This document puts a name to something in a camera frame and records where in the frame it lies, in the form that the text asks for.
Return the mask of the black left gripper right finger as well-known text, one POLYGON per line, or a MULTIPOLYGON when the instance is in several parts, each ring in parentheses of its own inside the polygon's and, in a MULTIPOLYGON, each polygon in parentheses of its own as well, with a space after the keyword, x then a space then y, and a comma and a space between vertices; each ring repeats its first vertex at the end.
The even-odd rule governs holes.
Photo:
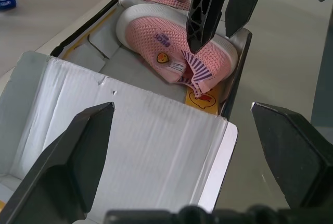
POLYGON ((290 208, 333 208, 333 145, 301 114, 251 106, 267 164, 290 208))

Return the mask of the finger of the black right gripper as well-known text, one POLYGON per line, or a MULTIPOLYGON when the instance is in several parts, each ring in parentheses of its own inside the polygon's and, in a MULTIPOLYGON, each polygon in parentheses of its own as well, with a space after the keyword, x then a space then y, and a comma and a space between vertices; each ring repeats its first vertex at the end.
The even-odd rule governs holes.
POLYGON ((215 35, 225 0, 191 0, 187 16, 187 43, 198 53, 215 35))
POLYGON ((225 12, 226 36, 231 38, 250 20, 258 0, 229 0, 225 12))

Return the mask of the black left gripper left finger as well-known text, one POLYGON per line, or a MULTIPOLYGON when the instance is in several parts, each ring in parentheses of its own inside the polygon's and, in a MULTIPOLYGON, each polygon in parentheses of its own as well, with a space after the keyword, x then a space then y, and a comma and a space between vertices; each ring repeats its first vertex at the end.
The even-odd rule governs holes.
POLYGON ((73 224, 91 211, 104 169, 112 102, 77 114, 43 150, 0 212, 0 224, 73 224))

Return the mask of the white cardboard shoebox with lid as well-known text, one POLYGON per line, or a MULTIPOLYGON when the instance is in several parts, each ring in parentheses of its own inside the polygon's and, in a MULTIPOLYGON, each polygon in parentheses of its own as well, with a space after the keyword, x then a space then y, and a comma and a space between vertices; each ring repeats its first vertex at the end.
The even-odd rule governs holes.
POLYGON ((237 142, 229 118, 252 34, 229 39, 234 73, 195 98, 119 42, 117 21, 137 4, 157 3, 112 0, 54 53, 19 58, 0 95, 0 212, 73 118, 107 102, 114 113, 104 169, 91 211, 73 224, 103 224, 118 209, 215 207, 237 142))

